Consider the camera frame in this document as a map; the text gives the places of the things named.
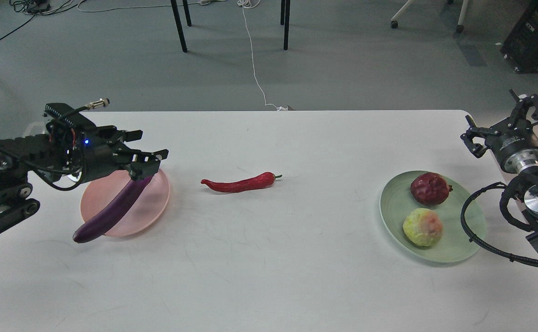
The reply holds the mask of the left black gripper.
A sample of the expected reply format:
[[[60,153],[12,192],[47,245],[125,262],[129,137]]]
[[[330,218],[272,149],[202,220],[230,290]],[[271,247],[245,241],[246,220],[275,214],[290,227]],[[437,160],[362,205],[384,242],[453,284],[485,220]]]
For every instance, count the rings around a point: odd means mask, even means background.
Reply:
[[[168,157],[168,150],[147,153],[128,149],[125,142],[142,139],[142,130],[118,130],[117,127],[97,127],[83,131],[79,141],[78,157],[80,168],[67,177],[75,183],[87,183],[109,176],[116,170],[126,170],[134,181],[155,175],[162,160]]]

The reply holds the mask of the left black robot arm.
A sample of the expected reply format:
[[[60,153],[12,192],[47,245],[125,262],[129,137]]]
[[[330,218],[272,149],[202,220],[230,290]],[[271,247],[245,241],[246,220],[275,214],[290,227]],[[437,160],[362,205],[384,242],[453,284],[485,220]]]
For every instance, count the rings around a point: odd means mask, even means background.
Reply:
[[[34,172],[50,187],[63,176],[72,176],[73,190],[81,184],[124,170],[130,179],[125,187],[95,217],[73,235],[77,243],[92,241],[115,227],[129,212],[145,187],[159,171],[168,150],[153,153],[129,148],[126,143],[142,139],[142,131],[96,126],[83,111],[106,107],[100,99],[80,108],[48,103],[45,133],[0,140],[0,234],[33,216],[40,203],[31,198],[33,187],[27,174]]]

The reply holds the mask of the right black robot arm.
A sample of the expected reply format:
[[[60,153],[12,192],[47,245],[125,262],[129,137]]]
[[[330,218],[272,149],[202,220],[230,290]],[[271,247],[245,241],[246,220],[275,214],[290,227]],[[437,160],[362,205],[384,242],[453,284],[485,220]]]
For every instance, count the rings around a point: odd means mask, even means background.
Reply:
[[[518,95],[509,91],[515,105],[510,115],[493,124],[480,127],[467,116],[468,129],[461,140],[476,158],[491,151],[501,170],[513,174],[509,183],[496,182],[471,194],[463,204],[460,223],[470,242],[493,254],[524,265],[538,267],[538,259],[510,254],[495,248],[478,237],[466,220],[466,210],[482,193],[501,189],[499,210],[514,227],[527,232],[526,239],[538,254],[538,95]]]

